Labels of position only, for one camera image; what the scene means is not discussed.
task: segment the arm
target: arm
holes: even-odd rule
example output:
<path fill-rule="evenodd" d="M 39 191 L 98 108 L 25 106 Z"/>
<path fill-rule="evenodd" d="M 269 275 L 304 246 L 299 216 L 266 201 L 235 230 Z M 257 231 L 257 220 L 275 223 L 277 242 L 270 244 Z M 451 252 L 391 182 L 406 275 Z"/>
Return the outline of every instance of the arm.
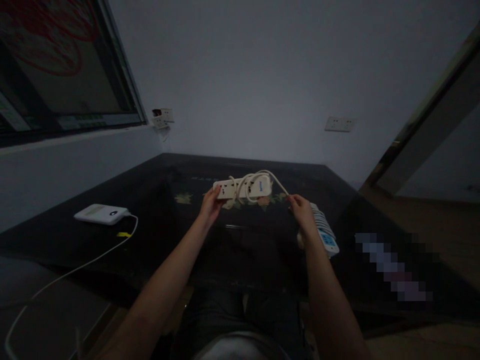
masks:
<path fill-rule="evenodd" d="M 220 187 L 205 194 L 200 214 L 180 243 L 155 271 L 97 360 L 149 359 L 177 302 L 222 202 Z"/>
<path fill-rule="evenodd" d="M 355 315 L 320 239 L 310 202 L 299 195 L 292 195 L 289 200 L 305 244 L 308 300 L 320 358 L 370 359 Z"/>

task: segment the power outlet socket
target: power outlet socket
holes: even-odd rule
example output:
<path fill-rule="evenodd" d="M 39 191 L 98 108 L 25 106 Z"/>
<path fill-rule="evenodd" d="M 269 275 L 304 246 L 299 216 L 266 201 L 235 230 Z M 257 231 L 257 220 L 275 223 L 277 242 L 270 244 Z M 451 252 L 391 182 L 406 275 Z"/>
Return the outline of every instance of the power outlet socket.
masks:
<path fill-rule="evenodd" d="M 167 123 L 174 123 L 174 111 L 172 109 L 161 108 L 161 117 Z"/>
<path fill-rule="evenodd" d="M 163 116 L 152 117 L 151 122 L 158 130 L 170 127 L 170 125 L 163 119 Z"/>
<path fill-rule="evenodd" d="M 325 131 L 349 133 L 356 122 L 356 119 L 330 116 L 326 122 Z"/>

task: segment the white power bank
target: white power bank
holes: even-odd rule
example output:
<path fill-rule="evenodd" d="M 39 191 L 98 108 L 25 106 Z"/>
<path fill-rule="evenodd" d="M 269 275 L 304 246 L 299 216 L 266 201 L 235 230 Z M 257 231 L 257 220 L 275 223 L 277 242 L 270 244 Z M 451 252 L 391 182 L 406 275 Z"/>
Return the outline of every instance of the white power bank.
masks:
<path fill-rule="evenodd" d="M 89 223 L 113 225 L 128 213 L 129 210 L 125 207 L 93 204 L 77 212 L 73 217 Z"/>

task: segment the power cord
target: power cord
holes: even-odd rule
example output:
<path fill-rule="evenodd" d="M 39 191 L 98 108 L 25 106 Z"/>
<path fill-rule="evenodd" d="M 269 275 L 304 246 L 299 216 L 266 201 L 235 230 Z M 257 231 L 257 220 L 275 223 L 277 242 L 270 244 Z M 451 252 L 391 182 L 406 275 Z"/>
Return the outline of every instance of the power cord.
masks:
<path fill-rule="evenodd" d="M 112 252 L 113 250 L 115 250 L 116 248 L 122 246 L 123 244 L 125 244 L 135 233 L 135 231 L 137 230 L 137 226 L 139 225 L 139 218 L 135 215 L 132 215 L 131 213 L 127 212 L 125 213 L 125 216 L 131 216 L 133 218 L 136 219 L 136 222 L 135 222 L 135 227 L 133 228 L 133 231 L 131 232 L 130 236 L 128 236 L 125 240 L 121 241 L 120 243 L 118 243 L 117 245 L 115 245 L 114 247 L 112 247 L 110 250 L 107 250 L 106 252 L 104 252 L 102 255 L 94 258 L 93 260 L 73 269 L 72 271 L 69 271 L 67 272 L 66 274 L 56 278 L 55 280 L 53 280 L 52 282 L 48 283 L 47 285 L 45 285 L 44 287 L 42 287 L 39 291 L 37 291 L 35 293 L 35 295 L 33 295 L 30 300 L 29 300 L 29 303 L 35 299 L 38 295 L 40 295 L 44 290 L 48 289 L 51 285 L 55 284 L 56 282 L 66 278 L 67 276 L 75 273 L 76 271 L 80 270 L 80 269 L 83 269 L 84 267 L 96 262 L 98 259 L 101 259 L 103 258 L 105 255 L 107 255 L 108 253 Z M 15 355 L 14 353 L 14 350 L 12 349 L 12 347 L 10 346 L 10 338 L 12 337 L 12 334 L 14 332 L 14 329 L 15 329 L 15 326 L 17 325 L 17 323 L 19 322 L 20 318 L 22 317 L 22 315 L 24 314 L 25 310 L 28 308 L 28 305 L 25 305 L 21 311 L 18 313 L 17 317 L 15 318 L 15 320 L 13 321 L 13 323 L 11 324 L 11 327 L 10 329 L 8 330 L 8 333 L 6 334 L 6 338 L 5 338 L 5 351 L 8 355 L 8 357 L 10 358 L 10 360 L 19 360 L 19 358 Z M 77 354 L 80 355 L 80 352 L 79 352 L 79 349 L 80 349 L 80 333 L 79 333 L 79 329 L 76 327 L 75 328 L 75 339 L 76 339 L 76 346 L 77 346 Z"/>
<path fill-rule="evenodd" d="M 256 173 L 249 173 L 245 175 L 244 177 L 241 178 L 239 185 L 237 185 L 237 182 L 235 181 L 235 178 L 233 176 L 229 176 L 228 178 L 232 180 L 233 182 L 233 193 L 235 194 L 235 198 L 240 202 L 240 204 L 243 204 L 243 201 L 240 199 L 240 190 L 242 189 L 242 186 L 245 184 L 245 180 L 247 183 L 254 182 L 257 178 L 261 177 L 262 175 L 267 175 L 271 176 L 272 178 L 275 179 L 275 181 L 278 183 L 278 186 L 281 187 L 281 189 L 285 192 L 287 196 L 289 196 L 289 192 L 285 190 L 283 185 L 280 183 L 280 181 L 277 179 L 277 177 L 270 171 L 268 170 L 260 170 L 257 171 Z M 249 192 L 245 191 L 246 199 L 251 202 L 251 203 L 258 203 L 259 201 L 256 199 L 251 199 L 249 196 Z"/>

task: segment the broken outlet box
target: broken outlet box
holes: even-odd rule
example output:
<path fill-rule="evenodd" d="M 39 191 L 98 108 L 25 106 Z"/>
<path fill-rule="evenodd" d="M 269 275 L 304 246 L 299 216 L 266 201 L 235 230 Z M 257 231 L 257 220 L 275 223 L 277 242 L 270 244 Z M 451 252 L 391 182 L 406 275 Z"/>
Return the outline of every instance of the broken outlet box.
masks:
<path fill-rule="evenodd" d="M 174 113 L 170 108 L 153 109 L 152 113 L 153 118 L 151 122 L 159 130 L 169 128 L 170 125 L 168 123 L 174 122 Z"/>

